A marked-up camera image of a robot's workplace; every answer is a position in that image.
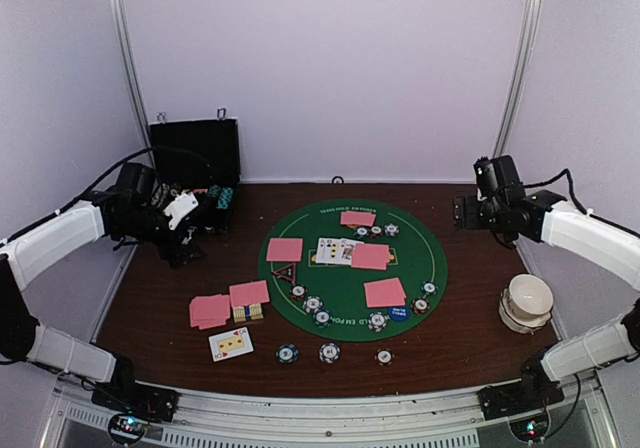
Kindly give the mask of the red-backed card deck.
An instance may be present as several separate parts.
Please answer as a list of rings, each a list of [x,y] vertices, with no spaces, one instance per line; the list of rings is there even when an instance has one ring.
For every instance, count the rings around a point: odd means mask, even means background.
[[[268,283],[266,280],[260,280],[231,285],[229,287],[229,297],[232,308],[269,303]]]

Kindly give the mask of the red checkered playing card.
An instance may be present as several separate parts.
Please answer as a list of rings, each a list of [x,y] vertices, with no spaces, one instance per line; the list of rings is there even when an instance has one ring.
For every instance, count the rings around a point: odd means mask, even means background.
[[[302,238],[271,238],[266,252],[267,262],[293,262],[302,260],[304,240]]]

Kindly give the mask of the triangular black red dealer button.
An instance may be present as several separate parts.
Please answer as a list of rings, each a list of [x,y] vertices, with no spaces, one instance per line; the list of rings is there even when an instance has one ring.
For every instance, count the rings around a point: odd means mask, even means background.
[[[285,281],[291,285],[297,284],[297,263],[289,263],[271,271],[276,280]]]

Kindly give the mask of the blue green chip stack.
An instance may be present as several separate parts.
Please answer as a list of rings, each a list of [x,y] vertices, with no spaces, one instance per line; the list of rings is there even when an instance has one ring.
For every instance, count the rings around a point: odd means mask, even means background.
[[[291,364],[298,360],[299,350],[294,344],[283,344],[277,348],[275,356],[278,362]]]

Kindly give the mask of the brown orange chip stack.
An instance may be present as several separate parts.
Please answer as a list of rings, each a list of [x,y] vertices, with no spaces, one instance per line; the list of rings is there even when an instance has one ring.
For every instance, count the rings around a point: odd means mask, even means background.
[[[388,349],[379,349],[375,354],[375,360],[379,365],[387,366],[393,362],[394,355]]]

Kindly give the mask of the blue tan chip stack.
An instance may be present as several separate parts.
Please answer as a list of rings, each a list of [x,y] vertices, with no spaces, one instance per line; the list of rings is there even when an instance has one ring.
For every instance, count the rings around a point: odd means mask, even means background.
[[[324,364],[333,364],[339,360],[340,356],[341,349],[333,342],[322,344],[318,350],[319,360]]]

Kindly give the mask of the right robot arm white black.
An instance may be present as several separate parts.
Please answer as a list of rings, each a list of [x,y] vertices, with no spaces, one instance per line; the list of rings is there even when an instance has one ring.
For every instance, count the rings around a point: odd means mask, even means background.
[[[486,230],[504,247],[519,237],[571,252],[639,287],[639,235],[590,213],[573,194],[525,185],[508,157],[482,158],[474,165],[477,192],[453,200],[453,222],[465,230]],[[531,356],[521,368],[512,398],[535,408],[562,379],[639,357],[639,309],[595,326]]]

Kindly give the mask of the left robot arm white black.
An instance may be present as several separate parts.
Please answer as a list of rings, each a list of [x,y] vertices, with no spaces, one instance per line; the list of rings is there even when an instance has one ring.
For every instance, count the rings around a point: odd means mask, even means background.
[[[103,178],[118,175],[100,191],[91,183],[63,207],[1,242],[1,362],[31,362],[70,373],[103,387],[123,412],[144,401],[132,362],[43,325],[23,298],[28,285],[77,249],[109,237],[118,247],[151,243],[162,259],[179,268],[203,252],[192,242],[202,215],[210,208],[206,194],[177,190],[132,153],[114,163]]]

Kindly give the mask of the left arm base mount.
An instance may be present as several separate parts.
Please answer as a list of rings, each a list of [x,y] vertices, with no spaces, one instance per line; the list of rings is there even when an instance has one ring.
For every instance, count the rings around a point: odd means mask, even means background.
[[[92,389],[91,402],[114,412],[107,422],[107,434],[117,444],[140,442],[150,428],[173,421],[180,395],[175,390],[135,384],[126,393],[104,384]]]

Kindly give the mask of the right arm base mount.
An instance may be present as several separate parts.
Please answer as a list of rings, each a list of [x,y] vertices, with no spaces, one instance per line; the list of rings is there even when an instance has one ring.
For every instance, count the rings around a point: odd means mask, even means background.
[[[521,382],[487,386],[477,396],[486,421],[505,418],[515,439],[529,445],[542,442],[551,434],[549,408],[565,399],[557,385],[541,393],[526,394]]]

